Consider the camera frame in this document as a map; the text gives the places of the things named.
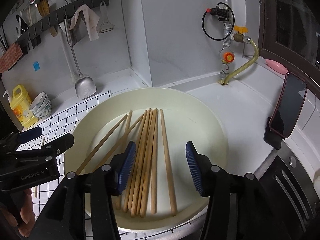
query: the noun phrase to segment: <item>window frame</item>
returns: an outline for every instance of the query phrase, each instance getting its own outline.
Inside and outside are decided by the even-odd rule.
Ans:
[[[289,71],[303,78],[308,89],[320,98],[320,70],[298,53],[276,42],[276,20],[276,0],[260,0],[260,55],[281,63]]]

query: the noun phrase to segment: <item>ladle handle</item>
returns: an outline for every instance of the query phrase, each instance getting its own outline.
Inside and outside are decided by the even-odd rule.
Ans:
[[[65,28],[65,31],[66,31],[67,41],[68,41],[68,44],[69,44],[69,46],[71,48],[71,52],[72,52],[73,59],[74,59],[75,64],[76,64],[76,68],[78,70],[79,77],[82,77],[83,74],[80,71],[80,68],[79,68],[79,65],[78,65],[78,62],[77,62],[77,59],[76,59],[76,54],[75,54],[75,51],[73,49],[72,36],[71,36],[71,32],[69,30],[69,28],[70,28],[69,20],[68,20],[68,17],[67,17],[66,14],[63,16],[63,18],[64,18],[64,28]]]

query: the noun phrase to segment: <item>black cable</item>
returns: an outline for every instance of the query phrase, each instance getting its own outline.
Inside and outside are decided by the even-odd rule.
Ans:
[[[230,36],[230,34],[232,33],[233,27],[235,26],[235,15],[233,14],[233,11],[232,11],[232,9],[230,8],[230,6],[228,6],[227,4],[225,4],[225,3],[223,3],[223,2],[217,3],[217,6],[219,6],[220,4],[224,4],[225,6],[227,6],[228,9],[229,9],[229,10],[231,11],[231,13],[232,13],[232,27],[231,27],[231,30],[230,30],[230,32],[228,33],[227,36],[225,36],[225,37],[222,38],[222,39],[215,39],[215,38],[211,37],[211,36],[205,31],[205,29],[204,29],[204,18],[205,18],[205,15],[206,15],[208,12],[205,11],[205,13],[204,13],[204,15],[203,15],[203,17],[202,17],[202,29],[203,29],[205,35],[207,35],[210,39],[212,39],[212,40],[214,40],[214,41],[223,41],[223,40],[225,40],[226,38],[228,38],[228,37]]]

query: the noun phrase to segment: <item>phone stand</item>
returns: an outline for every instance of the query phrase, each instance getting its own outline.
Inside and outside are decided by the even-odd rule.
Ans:
[[[270,130],[270,127],[269,127],[270,119],[271,119],[271,117],[268,117],[266,130],[264,131],[263,140],[267,144],[271,145],[274,149],[280,150],[282,138]]]

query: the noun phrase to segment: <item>window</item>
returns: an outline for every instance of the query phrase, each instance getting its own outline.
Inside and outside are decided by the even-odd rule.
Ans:
[[[260,11],[261,56],[304,78],[320,98],[320,24],[313,12],[304,0],[261,0]]]

